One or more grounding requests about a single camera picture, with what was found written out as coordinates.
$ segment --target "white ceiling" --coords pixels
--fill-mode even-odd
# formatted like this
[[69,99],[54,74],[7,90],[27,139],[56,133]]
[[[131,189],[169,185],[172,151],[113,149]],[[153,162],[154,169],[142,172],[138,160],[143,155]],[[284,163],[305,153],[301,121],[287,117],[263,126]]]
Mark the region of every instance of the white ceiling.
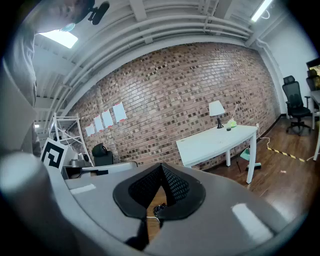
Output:
[[[92,25],[87,17],[71,31],[78,37],[71,49],[37,35],[33,60],[37,79],[36,124],[40,125],[37,132],[45,138],[53,113],[70,107],[68,103],[81,88],[86,90],[90,79],[130,51],[186,35],[246,42],[255,32],[251,16],[262,1],[109,0],[110,8],[98,25]],[[103,0],[95,2],[99,6]]]

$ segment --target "wooden floor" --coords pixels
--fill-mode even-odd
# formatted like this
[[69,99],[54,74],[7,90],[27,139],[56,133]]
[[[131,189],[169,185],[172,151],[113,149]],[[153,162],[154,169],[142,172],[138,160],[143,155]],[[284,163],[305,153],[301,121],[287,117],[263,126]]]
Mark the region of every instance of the wooden floor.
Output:
[[[311,126],[312,119],[304,118]],[[282,117],[270,130],[266,137],[270,137],[269,147],[298,158],[307,160],[315,153],[318,134],[314,130],[309,135],[304,129],[302,136],[286,133],[290,120]],[[254,171],[251,184],[247,184],[246,167],[248,161],[238,158],[241,172],[236,159],[231,160],[231,166],[220,166],[210,171],[212,174],[232,179],[252,191],[257,196],[269,202],[289,222],[310,207],[315,192],[320,184],[320,155],[317,161],[310,159],[301,162],[289,156],[267,150],[267,139],[257,144],[256,163],[262,168]],[[162,187],[147,210],[147,216],[154,216],[154,206],[166,203],[166,194]],[[152,240],[159,230],[156,219],[148,219],[149,239]]]

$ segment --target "person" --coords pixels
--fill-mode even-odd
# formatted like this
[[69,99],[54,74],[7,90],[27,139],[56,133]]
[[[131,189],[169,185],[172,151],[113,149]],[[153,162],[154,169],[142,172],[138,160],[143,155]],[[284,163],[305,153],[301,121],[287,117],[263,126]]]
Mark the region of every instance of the person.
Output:
[[[7,67],[7,73],[10,73],[10,77],[32,107],[37,98],[36,75],[32,64],[35,35],[63,28],[72,29],[88,15],[94,4],[95,0],[43,0],[19,27],[2,61]],[[41,156],[34,123],[24,137],[21,150],[36,157]]]

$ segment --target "yellow and black tape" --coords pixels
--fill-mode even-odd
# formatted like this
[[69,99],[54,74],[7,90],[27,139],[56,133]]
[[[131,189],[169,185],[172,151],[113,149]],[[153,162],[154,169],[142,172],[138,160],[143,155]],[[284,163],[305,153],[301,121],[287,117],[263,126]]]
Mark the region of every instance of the yellow and black tape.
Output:
[[285,155],[285,156],[294,158],[294,159],[298,159],[298,160],[300,160],[301,162],[305,162],[305,160],[303,160],[303,159],[301,159],[301,158],[299,158],[299,157],[295,157],[295,156],[292,155],[292,154],[288,154],[288,153],[285,153],[285,152],[281,152],[281,151],[279,151],[279,150],[276,150],[276,149],[273,149],[273,148],[270,148],[270,147],[268,147],[267,149],[268,149],[268,150],[271,150],[271,151],[274,151],[274,152],[277,152],[277,153],[280,153],[280,154],[283,154],[283,155]]

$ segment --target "white lampshade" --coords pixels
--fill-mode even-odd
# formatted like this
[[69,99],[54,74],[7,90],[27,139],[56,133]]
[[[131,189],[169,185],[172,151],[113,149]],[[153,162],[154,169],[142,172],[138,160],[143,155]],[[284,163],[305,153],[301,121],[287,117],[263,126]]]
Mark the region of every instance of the white lampshade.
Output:
[[225,112],[225,109],[221,105],[220,100],[209,103],[209,115],[211,117],[221,115],[224,112]]

